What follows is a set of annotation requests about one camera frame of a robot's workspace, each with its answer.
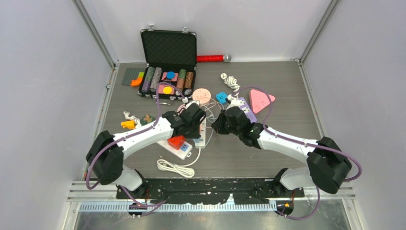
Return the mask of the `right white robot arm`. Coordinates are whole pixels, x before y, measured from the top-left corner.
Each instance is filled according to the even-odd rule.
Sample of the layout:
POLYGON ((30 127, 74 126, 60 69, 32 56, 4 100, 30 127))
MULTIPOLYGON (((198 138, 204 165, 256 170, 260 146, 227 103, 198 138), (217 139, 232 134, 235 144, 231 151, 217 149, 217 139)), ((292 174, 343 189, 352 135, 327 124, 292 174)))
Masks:
POLYGON ((350 160, 341 154, 334 140, 298 138, 278 132, 262 123, 251 122, 238 107, 220 112, 211 127, 218 134, 234 134, 246 146, 271 150, 306 164, 296 169, 281 169, 273 179, 273 190, 278 196, 287 196, 303 187, 336 194, 352 169, 350 160))

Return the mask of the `dark green cube socket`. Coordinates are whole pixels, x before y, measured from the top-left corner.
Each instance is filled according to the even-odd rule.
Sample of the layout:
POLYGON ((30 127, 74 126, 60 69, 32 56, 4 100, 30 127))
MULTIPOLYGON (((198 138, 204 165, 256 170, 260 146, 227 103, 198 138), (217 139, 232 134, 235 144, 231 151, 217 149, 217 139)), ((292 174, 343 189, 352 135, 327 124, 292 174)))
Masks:
POLYGON ((147 125, 147 124, 149 124, 149 123, 154 122, 155 120, 156 120, 156 119, 155 119, 152 115, 150 115, 150 114, 145 114, 145 115, 143 116, 143 118, 140 119, 140 124, 141 124, 142 126, 144 126, 144 125, 147 125))

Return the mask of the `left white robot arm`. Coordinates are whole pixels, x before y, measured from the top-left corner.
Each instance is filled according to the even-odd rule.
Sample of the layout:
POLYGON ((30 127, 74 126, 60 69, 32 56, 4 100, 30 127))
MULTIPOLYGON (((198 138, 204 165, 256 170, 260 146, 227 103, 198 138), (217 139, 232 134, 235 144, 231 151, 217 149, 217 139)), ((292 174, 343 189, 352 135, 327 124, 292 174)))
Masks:
POLYGON ((200 124, 205 118, 206 112, 191 103, 181 112, 167 111, 153 123, 132 131, 119 134, 103 131, 86 156, 89 172, 96 175, 96 184, 116 184, 125 187, 133 197, 142 198, 147 192, 143 177, 135 169, 126 167, 124 160, 158 141, 177 136, 198 138, 200 124))

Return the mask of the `red cube socket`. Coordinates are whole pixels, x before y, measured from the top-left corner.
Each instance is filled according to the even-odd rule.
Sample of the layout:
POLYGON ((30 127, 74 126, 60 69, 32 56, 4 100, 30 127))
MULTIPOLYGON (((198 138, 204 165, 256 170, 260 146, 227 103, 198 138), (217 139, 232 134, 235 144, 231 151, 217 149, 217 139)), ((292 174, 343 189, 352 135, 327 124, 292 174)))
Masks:
POLYGON ((171 146, 172 148, 174 148, 176 150, 179 150, 185 142, 185 137, 183 137, 183 136, 172 137, 172 138, 169 138, 167 140, 167 142, 168 142, 169 146, 171 146))

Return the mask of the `blue plug adapter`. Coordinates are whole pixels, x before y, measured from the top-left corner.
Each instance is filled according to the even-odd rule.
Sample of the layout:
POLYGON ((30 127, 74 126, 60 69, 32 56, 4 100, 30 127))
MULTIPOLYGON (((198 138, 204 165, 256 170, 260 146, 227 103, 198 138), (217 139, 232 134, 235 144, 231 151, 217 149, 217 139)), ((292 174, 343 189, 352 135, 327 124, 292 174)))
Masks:
POLYGON ((228 95, 225 92, 218 93, 215 98, 220 104, 229 103, 228 95))

